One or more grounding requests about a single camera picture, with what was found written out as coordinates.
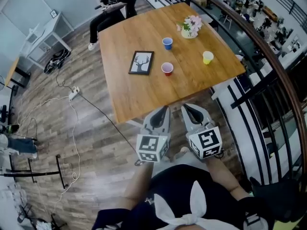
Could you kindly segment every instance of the wooden handrail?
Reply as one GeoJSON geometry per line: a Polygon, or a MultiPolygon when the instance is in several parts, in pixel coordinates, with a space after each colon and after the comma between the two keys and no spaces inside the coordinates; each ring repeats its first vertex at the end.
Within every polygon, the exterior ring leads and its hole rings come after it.
{"type": "Polygon", "coordinates": [[[298,135],[300,137],[300,145],[301,151],[303,155],[303,175],[307,173],[307,127],[305,123],[305,117],[303,114],[303,110],[301,107],[301,103],[298,99],[298,96],[295,92],[295,89],[285,71],[280,61],[270,49],[269,45],[263,40],[263,38],[259,35],[259,33],[255,30],[255,28],[247,23],[241,16],[230,8],[227,4],[222,2],[221,0],[209,0],[215,6],[217,6],[220,10],[225,12],[232,20],[234,20],[241,29],[250,37],[250,39],[258,46],[258,48],[263,52],[267,61],[270,63],[272,68],[275,70],[279,80],[283,84],[285,91],[288,94],[288,98],[292,105],[293,114],[295,117],[298,135]]]}

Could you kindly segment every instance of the pink flowers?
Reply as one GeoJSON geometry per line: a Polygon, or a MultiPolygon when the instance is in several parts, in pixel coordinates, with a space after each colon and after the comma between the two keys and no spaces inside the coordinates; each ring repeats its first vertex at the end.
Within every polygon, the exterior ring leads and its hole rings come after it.
{"type": "MultiPolygon", "coordinates": [[[[201,29],[202,22],[199,16],[190,15],[182,23],[183,30],[189,31],[190,36],[196,37],[201,29]]],[[[177,30],[180,31],[180,25],[177,24],[177,30]]]]}

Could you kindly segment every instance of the blue jeans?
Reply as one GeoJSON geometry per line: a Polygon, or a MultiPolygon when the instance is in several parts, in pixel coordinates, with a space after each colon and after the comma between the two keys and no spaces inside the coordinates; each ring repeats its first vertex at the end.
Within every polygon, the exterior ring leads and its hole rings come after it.
{"type": "Polygon", "coordinates": [[[12,148],[20,153],[36,153],[36,146],[30,138],[24,139],[13,139],[8,137],[9,144],[8,148],[12,148]]]}

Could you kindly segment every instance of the power strip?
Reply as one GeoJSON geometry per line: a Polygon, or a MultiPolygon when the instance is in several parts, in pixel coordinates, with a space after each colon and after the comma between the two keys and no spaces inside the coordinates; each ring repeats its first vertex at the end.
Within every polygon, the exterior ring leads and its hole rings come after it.
{"type": "Polygon", "coordinates": [[[79,87],[73,86],[72,90],[69,92],[69,101],[71,102],[80,92],[79,87]]]}

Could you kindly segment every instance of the white vase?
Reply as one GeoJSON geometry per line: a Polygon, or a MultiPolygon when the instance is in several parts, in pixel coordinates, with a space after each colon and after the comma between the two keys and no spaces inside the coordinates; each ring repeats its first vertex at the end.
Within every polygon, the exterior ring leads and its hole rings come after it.
{"type": "Polygon", "coordinates": [[[187,39],[191,39],[191,38],[197,37],[197,34],[195,36],[191,36],[190,31],[189,30],[185,30],[184,28],[181,29],[181,35],[184,38],[187,38],[187,39]]]}

